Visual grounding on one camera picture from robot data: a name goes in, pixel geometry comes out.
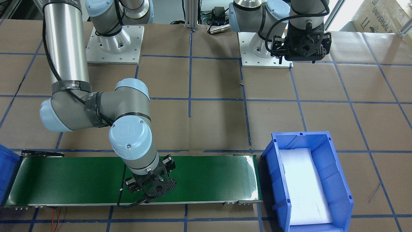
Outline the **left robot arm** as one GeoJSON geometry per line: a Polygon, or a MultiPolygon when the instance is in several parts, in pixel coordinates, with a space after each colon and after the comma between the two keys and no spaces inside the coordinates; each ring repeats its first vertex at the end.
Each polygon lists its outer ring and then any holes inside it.
{"type": "Polygon", "coordinates": [[[229,24],[232,31],[255,33],[261,57],[315,63],[330,53],[332,35],[324,27],[329,13],[328,0],[234,0],[229,24]]]}

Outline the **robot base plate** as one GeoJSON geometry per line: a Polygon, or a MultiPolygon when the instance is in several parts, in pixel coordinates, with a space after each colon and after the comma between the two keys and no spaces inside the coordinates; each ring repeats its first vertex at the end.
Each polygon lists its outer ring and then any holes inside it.
{"type": "Polygon", "coordinates": [[[93,29],[86,48],[88,63],[139,64],[144,26],[124,25],[112,37],[97,36],[93,29]]]}
{"type": "Polygon", "coordinates": [[[280,63],[278,57],[272,57],[258,33],[239,32],[238,40],[243,67],[288,69],[294,66],[292,61],[283,59],[280,63]]]}

